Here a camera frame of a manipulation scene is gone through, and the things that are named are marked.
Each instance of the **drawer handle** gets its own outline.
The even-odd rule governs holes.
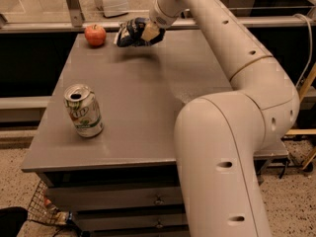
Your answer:
[[[158,220],[158,223],[156,224],[156,228],[161,229],[163,227],[164,227],[164,225],[160,222],[160,220]]]
[[[164,205],[165,201],[163,201],[160,197],[158,197],[155,201],[154,201],[155,205]]]

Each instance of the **glass window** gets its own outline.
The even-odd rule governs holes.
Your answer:
[[[0,0],[9,23],[70,22],[65,0]]]

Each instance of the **cable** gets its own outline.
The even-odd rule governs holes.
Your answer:
[[[59,233],[61,233],[64,229],[63,228],[59,228],[57,231],[55,231],[55,233],[51,236],[51,237],[56,237]]]
[[[295,17],[301,19],[301,20],[304,20],[306,23],[307,23],[307,27],[308,27],[308,35],[309,35],[309,56],[308,56],[308,60],[307,60],[307,63],[306,63],[306,66],[305,68],[303,69],[303,72],[300,74],[300,77],[298,78],[297,80],[297,83],[295,85],[296,89],[299,87],[299,84],[300,84],[300,81],[302,80],[302,77],[304,76],[308,66],[309,66],[309,63],[312,59],[312,54],[313,54],[313,34],[312,34],[312,29],[311,29],[311,26],[310,26],[310,23],[309,23],[309,20],[302,14],[295,14],[294,15]]]

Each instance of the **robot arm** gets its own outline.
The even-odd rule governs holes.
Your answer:
[[[253,154],[293,126],[296,89],[219,0],[156,0],[149,17],[166,29],[186,8],[234,89],[191,101],[177,118],[177,165],[191,236],[272,236]]]

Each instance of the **wire basket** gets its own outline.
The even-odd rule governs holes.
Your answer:
[[[44,205],[44,191],[47,189],[43,181],[39,181],[38,187],[28,207],[28,220],[48,226],[62,226],[66,224],[66,213],[58,208],[47,208]]]

